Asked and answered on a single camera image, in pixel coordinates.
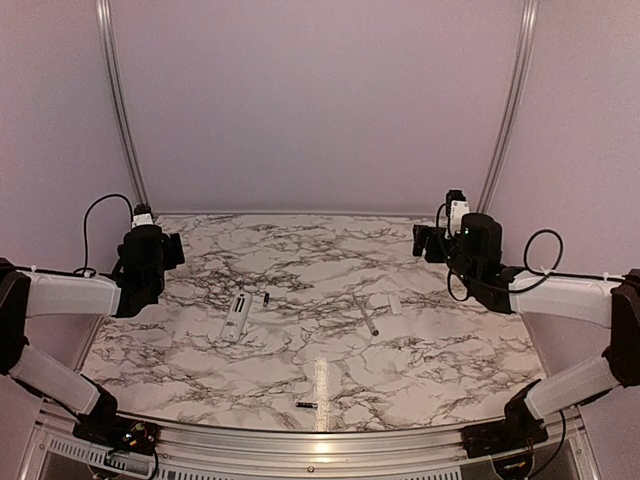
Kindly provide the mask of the white battery cover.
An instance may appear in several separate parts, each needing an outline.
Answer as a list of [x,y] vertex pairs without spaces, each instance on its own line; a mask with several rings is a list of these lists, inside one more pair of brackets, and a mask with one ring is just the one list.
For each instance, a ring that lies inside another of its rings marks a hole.
[[388,301],[391,312],[393,315],[401,315],[402,314],[402,305],[400,298],[395,293],[388,294]]

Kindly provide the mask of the white remote control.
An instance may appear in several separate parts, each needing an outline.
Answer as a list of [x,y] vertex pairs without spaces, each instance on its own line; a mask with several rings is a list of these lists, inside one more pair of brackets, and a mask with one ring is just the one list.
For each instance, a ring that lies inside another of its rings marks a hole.
[[220,332],[221,340],[231,343],[239,341],[252,302],[253,295],[251,293],[241,291],[234,296]]

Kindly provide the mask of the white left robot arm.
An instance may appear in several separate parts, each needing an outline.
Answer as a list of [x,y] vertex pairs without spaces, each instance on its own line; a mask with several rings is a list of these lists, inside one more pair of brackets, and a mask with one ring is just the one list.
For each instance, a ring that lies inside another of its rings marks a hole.
[[1,260],[1,374],[56,401],[86,423],[106,445],[125,438],[116,398],[54,356],[31,344],[36,320],[129,319],[159,303],[165,273],[185,263],[181,237],[152,224],[125,234],[114,270],[84,276],[18,267]]

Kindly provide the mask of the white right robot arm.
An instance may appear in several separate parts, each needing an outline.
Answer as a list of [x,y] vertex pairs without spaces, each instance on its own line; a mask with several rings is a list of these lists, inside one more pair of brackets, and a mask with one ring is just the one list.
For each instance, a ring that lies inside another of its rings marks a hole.
[[413,253],[443,263],[464,297],[500,314],[534,315],[598,326],[609,333],[604,351],[518,392],[504,407],[495,438],[515,448],[535,424],[567,407],[639,384],[639,272],[612,278],[551,267],[502,262],[502,227],[482,213],[465,213],[446,226],[416,225]]

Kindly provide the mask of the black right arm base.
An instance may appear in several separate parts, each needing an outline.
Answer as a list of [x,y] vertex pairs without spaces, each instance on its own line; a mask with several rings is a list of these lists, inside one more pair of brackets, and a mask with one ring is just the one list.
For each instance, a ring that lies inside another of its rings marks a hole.
[[531,448],[549,439],[542,420],[530,413],[508,412],[504,419],[464,427],[463,448],[469,458]]

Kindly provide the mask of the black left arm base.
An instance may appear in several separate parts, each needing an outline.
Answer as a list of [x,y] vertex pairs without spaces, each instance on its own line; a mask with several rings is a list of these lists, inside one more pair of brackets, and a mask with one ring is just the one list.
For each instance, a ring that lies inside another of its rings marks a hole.
[[156,451],[159,426],[153,422],[115,415],[106,421],[77,421],[73,436],[115,452],[152,456]]

